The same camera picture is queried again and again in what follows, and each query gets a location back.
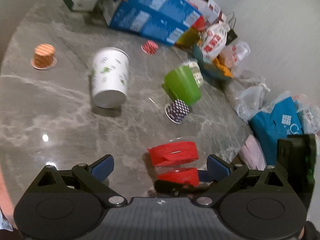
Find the red banded clear plastic cup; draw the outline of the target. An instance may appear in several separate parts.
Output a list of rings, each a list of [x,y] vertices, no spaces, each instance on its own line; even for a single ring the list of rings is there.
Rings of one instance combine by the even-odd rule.
[[[198,170],[190,166],[199,159],[196,143],[174,141],[148,149],[158,180],[197,187]]]

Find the green plastic cup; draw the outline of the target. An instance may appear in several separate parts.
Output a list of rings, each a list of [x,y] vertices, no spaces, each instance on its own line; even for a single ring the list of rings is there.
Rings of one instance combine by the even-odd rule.
[[[189,66],[182,65],[168,72],[163,79],[162,88],[172,101],[180,99],[192,106],[201,98],[200,89]]]

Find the white floral paper cup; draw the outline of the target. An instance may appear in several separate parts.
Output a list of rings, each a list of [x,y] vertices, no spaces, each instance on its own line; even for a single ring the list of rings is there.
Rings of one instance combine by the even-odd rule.
[[[120,107],[127,98],[130,58],[123,50],[106,47],[93,56],[91,92],[100,108]]]

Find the clear cup with patterned band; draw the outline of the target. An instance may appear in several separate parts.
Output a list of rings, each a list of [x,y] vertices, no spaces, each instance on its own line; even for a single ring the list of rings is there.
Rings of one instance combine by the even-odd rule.
[[[184,66],[188,66],[193,74],[193,77],[197,83],[198,87],[201,87],[204,84],[203,76],[201,74],[200,67],[196,59],[189,59],[184,61]]]

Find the navy polka dot cupcake liner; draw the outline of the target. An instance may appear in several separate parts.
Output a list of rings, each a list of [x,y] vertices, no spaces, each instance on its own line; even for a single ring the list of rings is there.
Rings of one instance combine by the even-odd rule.
[[[171,104],[167,104],[164,107],[164,111],[168,119],[175,124],[181,124],[190,112],[189,107],[180,99],[176,99]]]

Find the orange snack pieces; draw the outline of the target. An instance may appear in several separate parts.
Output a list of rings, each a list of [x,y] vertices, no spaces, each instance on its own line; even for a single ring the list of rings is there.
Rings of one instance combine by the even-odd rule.
[[[218,57],[213,60],[213,63],[217,66],[217,68],[223,73],[225,77],[233,78],[233,74],[231,71],[223,64],[220,63]]]

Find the teal glass bowl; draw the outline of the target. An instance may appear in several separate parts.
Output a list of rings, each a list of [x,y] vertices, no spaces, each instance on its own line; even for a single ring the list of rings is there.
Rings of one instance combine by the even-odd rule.
[[[200,48],[196,44],[193,44],[192,53],[193,58],[197,60],[199,68],[205,76],[220,81],[230,81],[232,79],[225,76],[216,64],[212,63],[208,58],[203,57]]]

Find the orange polka dot cupcake liner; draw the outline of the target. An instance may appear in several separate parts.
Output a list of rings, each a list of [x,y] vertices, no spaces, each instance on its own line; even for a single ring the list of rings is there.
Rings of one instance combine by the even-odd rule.
[[[56,65],[55,47],[51,44],[39,44],[34,49],[31,65],[38,70],[47,70]]]

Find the dark paper shopping bag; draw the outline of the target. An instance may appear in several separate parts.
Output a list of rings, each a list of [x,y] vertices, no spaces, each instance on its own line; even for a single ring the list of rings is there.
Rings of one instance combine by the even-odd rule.
[[[229,25],[229,31],[227,32],[227,40],[226,40],[226,46],[228,46],[238,38],[237,34],[234,31],[234,27],[236,24],[235,12],[228,13],[226,15],[225,22]]]

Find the red yellow box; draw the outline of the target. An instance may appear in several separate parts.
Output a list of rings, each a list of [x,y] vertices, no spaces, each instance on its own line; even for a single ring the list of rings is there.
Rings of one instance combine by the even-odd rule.
[[[190,48],[200,39],[200,32],[205,28],[203,16],[200,16],[197,21],[183,33],[176,41],[175,46],[179,48]]]

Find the lower blue cardboard box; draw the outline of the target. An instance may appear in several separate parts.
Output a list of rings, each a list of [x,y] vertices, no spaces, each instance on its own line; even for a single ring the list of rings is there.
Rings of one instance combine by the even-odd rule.
[[[98,0],[98,7],[109,28],[138,34],[167,46],[174,45],[187,30],[168,16],[124,0]]]

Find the blue cardboard box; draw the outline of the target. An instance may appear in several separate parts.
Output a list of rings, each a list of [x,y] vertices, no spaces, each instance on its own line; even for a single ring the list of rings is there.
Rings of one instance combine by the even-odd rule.
[[[202,14],[186,0],[128,0],[152,12],[158,12],[190,28]]]
[[[98,0],[98,7],[109,28],[138,34],[167,46],[174,45],[187,30],[168,16],[124,0]]]

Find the white red open carton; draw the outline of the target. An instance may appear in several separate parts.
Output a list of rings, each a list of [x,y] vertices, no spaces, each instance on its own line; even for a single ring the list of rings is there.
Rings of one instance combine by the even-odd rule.
[[[214,0],[188,0],[203,16],[205,23],[214,24],[226,21],[226,15]]]

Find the small green white box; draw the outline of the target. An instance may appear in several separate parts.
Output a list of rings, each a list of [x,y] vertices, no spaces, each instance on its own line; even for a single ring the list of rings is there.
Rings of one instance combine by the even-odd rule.
[[[90,12],[93,11],[98,0],[63,0],[70,11]]]

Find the upper blue cardboard box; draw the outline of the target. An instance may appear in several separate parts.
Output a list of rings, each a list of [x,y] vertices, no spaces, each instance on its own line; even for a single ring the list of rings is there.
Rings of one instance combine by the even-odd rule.
[[[152,12],[158,12],[190,28],[202,14],[186,0],[128,0]]]

